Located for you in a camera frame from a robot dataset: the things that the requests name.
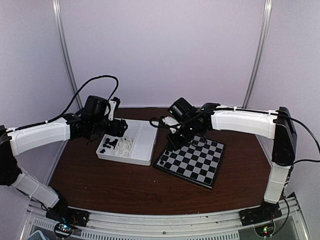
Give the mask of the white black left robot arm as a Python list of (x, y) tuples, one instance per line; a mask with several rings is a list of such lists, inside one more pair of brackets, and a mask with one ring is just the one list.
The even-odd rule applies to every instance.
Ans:
[(92, 142), (93, 135), (122, 137), (128, 128), (125, 120), (114, 117), (120, 99), (90, 95), (84, 108), (63, 113), (56, 119), (28, 126), (0, 127), (0, 184), (13, 187), (43, 204), (61, 222), (72, 218), (67, 200), (55, 189), (39, 182), (19, 167), (16, 157), (53, 143), (80, 138)]

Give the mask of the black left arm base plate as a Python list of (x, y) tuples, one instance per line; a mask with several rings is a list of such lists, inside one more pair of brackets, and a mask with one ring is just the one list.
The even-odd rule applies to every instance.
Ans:
[(86, 210), (68, 208), (66, 215), (61, 216), (50, 209), (46, 212), (45, 217), (60, 223), (66, 223), (70, 226), (86, 227), (90, 217), (90, 213)]

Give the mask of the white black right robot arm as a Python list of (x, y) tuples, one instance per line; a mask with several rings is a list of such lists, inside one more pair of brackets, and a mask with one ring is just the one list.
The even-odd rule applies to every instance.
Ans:
[(208, 131), (243, 133), (273, 141), (270, 174), (256, 210), (259, 220), (268, 220), (278, 209), (296, 158), (297, 133), (289, 110), (250, 110), (213, 102), (195, 107), (181, 97), (167, 111), (169, 116), (161, 117), (160, 123), (170, 129), (167, 139), (173, 150)]

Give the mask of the white compartment tray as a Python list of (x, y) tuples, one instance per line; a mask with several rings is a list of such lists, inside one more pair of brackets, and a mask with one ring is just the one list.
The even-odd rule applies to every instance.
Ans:
[(158, 129), (146, 120), (126, 119), (127, 130), (122, 137), (105, 134), (96, 149), (101, 160), (150, 166)]

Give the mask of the black silver chessboard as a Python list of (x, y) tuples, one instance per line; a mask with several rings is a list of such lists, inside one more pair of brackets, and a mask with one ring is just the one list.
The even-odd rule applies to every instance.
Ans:
[[(191, 143), (165, 154), (166, 148), (153, 167), (184, 181), (212, 190), (224, 157), (226, 145), (204, 136), (195, 136)], [(170, 163), (170, 169), (160, 165)]]

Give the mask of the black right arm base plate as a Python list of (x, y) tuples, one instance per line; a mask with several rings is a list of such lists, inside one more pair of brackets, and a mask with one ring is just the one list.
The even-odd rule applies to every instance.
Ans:
[(282, 215), (283, 214), (280, 209), (272, 211), (268, 208), (263, 208), (260, 206), (255, 208), (247, 208), (239, 212), (240, 221), (243, 227), (270, 222), (281, 217)]

